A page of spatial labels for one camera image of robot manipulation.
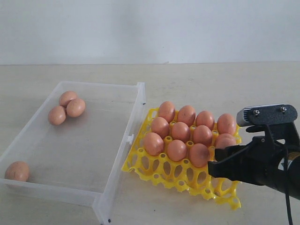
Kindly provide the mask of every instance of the table surface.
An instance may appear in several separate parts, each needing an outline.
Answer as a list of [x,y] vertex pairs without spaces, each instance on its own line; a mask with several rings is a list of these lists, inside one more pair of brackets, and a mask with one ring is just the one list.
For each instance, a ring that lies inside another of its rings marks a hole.
[[[300,110],[300,62],[181,65],[0,66],[0,154],[61,80],[146,83],[147,109],[163,101],[193,105],[215,117],[236,114],[250,105],[287,103]],[[300,120],[295,122],[300,128]],[[243,142],[251,140],[244,129]],[[112,224],[126,225],[261,225],[288,224],[285,196],[268,187],[238,186],[242,208],[230,210],[201,196],[153,186],[134,173],[123,173]],[[300,224],[300,202],[291,198],[294,224]],[[91,208],[12,197],[0,193],[1,224],[91,224]]]

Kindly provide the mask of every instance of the egg tray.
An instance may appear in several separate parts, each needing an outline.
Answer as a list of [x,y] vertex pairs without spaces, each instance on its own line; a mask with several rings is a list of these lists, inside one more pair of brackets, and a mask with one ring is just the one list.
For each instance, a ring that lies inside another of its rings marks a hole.
[[[241,207],[241,203],[236,194],[237,185],[239,181],[230,181],[226,178],[213,178],[208,173],[208,166],[197,168],[191,164],[187,157],[179,162],[173,162],[166,154],[168,144],[173,140],[169,136],[164,138],[165,148],[164,152],[158,156],[151,156],[143,147],[143,138],[151,131],[151,122],[157,116],[158,108],[150,109],[148,115],[142,124],[140,131],[133,143],[127,159],[122,167],[124,172],[136,172],[141,180],[151,180],[153,185],[162,183],[165,188],[175,187],[179,192],[188,191],[190,195],[202,195],[206,200],[214,199],[218,204],[229,203],[232,210]],[[172,127],[177,121],[176,111],[174,121],[170,123]],[[195,124],[190,127],[191,137]],[[234,137],[237,144],[241,143],[241,137],[238,133],[239,126],[237,126]],[[217,124],[212,130],[213,141],[209,147],[210,160],[214,160],[214,142],[218,137]],[[186,143],[189,150],[194,143],[191,141]]]

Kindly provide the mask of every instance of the screw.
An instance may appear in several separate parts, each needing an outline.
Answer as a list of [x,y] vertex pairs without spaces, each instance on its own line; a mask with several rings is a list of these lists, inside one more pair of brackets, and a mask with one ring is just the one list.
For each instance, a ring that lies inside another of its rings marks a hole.
[[253,111],[253,114],[254,114],[255,116],[258,116],[259,110],[258,110],[258,109],[255,109],[255,110]]
[[283,113],[285,113],[286,112],[286,108],[283,106],[283,107],[280,108],[280,111],[283,112]]

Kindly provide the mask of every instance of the transparent plastic box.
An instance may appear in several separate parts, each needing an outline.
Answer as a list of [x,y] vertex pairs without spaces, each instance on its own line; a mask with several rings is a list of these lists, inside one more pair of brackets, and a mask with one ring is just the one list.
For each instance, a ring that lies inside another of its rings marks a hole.
[[[48,113],[67,90],[85,100],[86,110],[53,126]],[[100,224],[110,224],[121,167],[143,122],[144,105],[141,82],[60,82],[0,157],[0,191],[90,206]],[[14,161],[29,164],[28,182],[4,179]]]

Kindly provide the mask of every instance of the brown egg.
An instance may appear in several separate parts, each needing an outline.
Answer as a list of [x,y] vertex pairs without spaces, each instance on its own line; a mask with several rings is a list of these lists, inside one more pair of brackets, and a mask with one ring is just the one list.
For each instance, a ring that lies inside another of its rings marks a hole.
[[210,151],[204,144],[194,144],[189,150],[189,160],[195,167],[204,167],[210,159]]
[[151,123],[151,131],[164,139],[170,132],[169,123],[162,117],[156,117]]
[[235,118],[228,113],[221,115],[217,120],[217,130],[219,134],[227,133],[234,135],[236,131]]
[[234,136],[232,136],[232,135],[230,135],[230,134],[221,134],[221,135],[219,135],[217,138],[216,138],[216,140],[215,140],[215,145],[218,143],[218,141],[219,140],[221,140],[221,139],[223,139],[223,138],[229,138],[229,139],[232,139],[233,141],[235,141],[235,143],[236,143],[236,140],[235,140],[235,137]]
[[170,123],[175,117],[175,105],[173,102],[163,102],[158,109],[157,116],[165,118]]
[[211,130],[205,125],[197,126],[193,132],[193,142],[195,144],[201,143],[204,144],[205,146],[211,146],[212,143]]
[[67,115],[70,117],[78,117],[85,110],[85,102],[81,98],[70,101],[67,105]]
[[27,181],[29,178],[29,166],[23,161],[12,163],[5,172],[5,179]]
[[156,133],[147,133],[143,139],[144,147],[151,156],[158,156],[164,151],[164,141]]
[[184,122],[177,122],[171,129],[171,136],[174,140],[181,140],[184,143],[189,140],[190,130]]
[[179,110],[177,115],[177,122],[184,122],[190,127],[191,125],[193,125],[195,118],[195,109],[190,105],[186,105]]
[[187,152],[187,146],[181,140],[171,141],[167,148],[167,155],[174,162],[184,159],[187,156]]
[[69,102],[73,99],[77,98],[77,94],[74,91],[66,91],[65,93],[63,93],[59,99],[59,104],[63,107],[66,107]]
[[212,130],[215,125],[215,118],[214,118],[213,114],[209,111],[200,112],[196,118],[196,126],[199,126],[199,125],[205,125],[210,130]]
[[228,146],[234,146],[234,145],[236,145],[236,141],[235,140],[230,139],[228,137],[223,137],[223,138],[221,138],[221,139],[218,140],[215,148],[216,149],[224,149],[224,148],[226,148]]
[[48,120],[52,125],[62,124],[66,120],[66,109],[60,105],[54,107],[48,114]]

